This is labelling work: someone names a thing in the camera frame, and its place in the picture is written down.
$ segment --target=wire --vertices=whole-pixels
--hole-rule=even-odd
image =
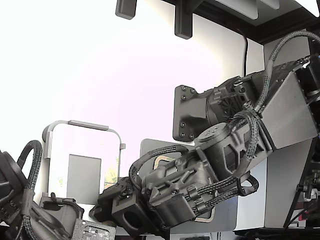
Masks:
[[[304,212],[310,210],[315,204],[317,203],[317,201],[315,201],[314,203],[312,203],[309,206],[306,206],[303,210],[301,210],[297,215],[295,215],[289,222],[288,224],[285,226],[283,231],[286,231],[288,229],[288,227],[290,226],[290,224],[292,224],[294,222],[294,220],[296,220],[301,214],[303,214]]]
[[[256,112],[258,112],[261,109],[261,107],[263,106],[263,104],[266,100],[266,97],[268,95],[273,67],[274,67],[275,60],[276,60],[280,50],[283,48],[283,46],[288,41],[290,41],[291,39],[297,38],[297,37],[307,37],[307,38],[315,40],[318,44],[320,44],[320,37],[318,35],[316,35],[312,32],[309,32],[309,31],[301,30],[301,31],[294,31],[292,33],[289,33],[276,45],[276,47],[273,49],[273,51],[269,57],[269,60],[267,62],[267,65],[266,65],[266,68],[264,71],[262,92],[261,92],[259,99],[257,100],[257,102],[254,106],[254,110]]]
[[[153,157],[157,157],[159,155],[163,154],[169,154],[169,153],[181,153],[182,155],[187,153],[189,150],[185,146],[182,145],[173,145],[173,146],[165,146],[161,148],[157,148],[154,150],[151,150],[147,152],[145,155],[140,157],[138,160],[136,160],[129,169],[129,179],[130,183],[139,191],[141,191],[141,187],[137,184],[135,178],[140,170],[140,168],[145,164],[147,161],[152,159]],[[131,190],[131,185],[128,184],[127,187],[129,190]]]
[[[32,191],[35,190],[39,169],[41,165],[41,157],[42,157],[42,145],[39,141],[33,140],[27,143],[27,145],[24,147],[24,149],[21,152],[21,155],[19,157],[19,161],[24,164],[26,161],[29,153],[33,150],[33,159],[32,159],[32,165],[31,170],[28,176],[28,185],[26,189],[30,189]],[[25,228],[28,236],[32,240],[37,240],[37,237],[34,234],[34,231],[31,227],[31,219],[28,215],[22,215],[22,222],[18,231],[17,236],[15,239],[19,239],[21,232],[23,230],[23,227]]]
[[[245,43],[245,46],[244,46],[244,56],[243,56],[243,77],[247,76],[247,55],[248,55],[248,46],[249,46],[249,43],[248,43],[248,39],[246,37],[246,35],[240,30],[237,28],[237,30],[241,33],[241,35],[243,36],[243,39],[244,39],[244,43]]]

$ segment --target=gray metal panel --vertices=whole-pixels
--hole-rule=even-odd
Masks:
[[[141,142],[140,156],[156,148],[171,146],[177,143],[144,139]],[[188,149],[194,149],[193,146],[182,144]],[[177,158],[180,153],[170,153],[168,156]],[[154,161],[147,161],[140,169],[139,175],[145,176],[152,171]],[[211,232],[225,232],[233,231],[237,224],[237,210],[238,210],[238,197],[233,197],[226,201],[219,203],[215,207],[213,220],[209,223],[189,221],[170,230],[171,234],[195,234],[195,233],[211,233]]]
[[[256,0],[217,0],[223,5],[247,16],[250,19],[258,18],[258,8]]]
[[[284,148],[318,135],[314,119],[300,88],[297,76],[290,72],[262,112],[264,123],[276,149]]]
[[[267,159],[264,226],[282,228],[305,167],[312,139],[276,150]]]
[[[69,155],[66,197],[78,204],[97,204],[100,189],[101,159]]]

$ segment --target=circuit board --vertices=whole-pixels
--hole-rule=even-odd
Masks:
[[[115,240],[116,228],[101,223],[77,219],[72,240]]]

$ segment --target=white wall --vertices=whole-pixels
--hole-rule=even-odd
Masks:
[[[184,40],[173,5],[137,2],[133,20],[115,15],[116,0],[0,2],[2,151],[17,159],[56,120],[108,125],[127,144],[126,176],[143,139],[173,140],[176,86],[203,92],[242,74],[241,35],[195,15]],[[250,40],[248,73],[264,69],[263,54]]]

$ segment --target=black shelf bracket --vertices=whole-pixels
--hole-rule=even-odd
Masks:
[[[193,33],[193,12],[204,0],[176,0],[174,34],[189,39]]]
[[[131,20],[136,15],[137,0],[117,0],[115,15]]]

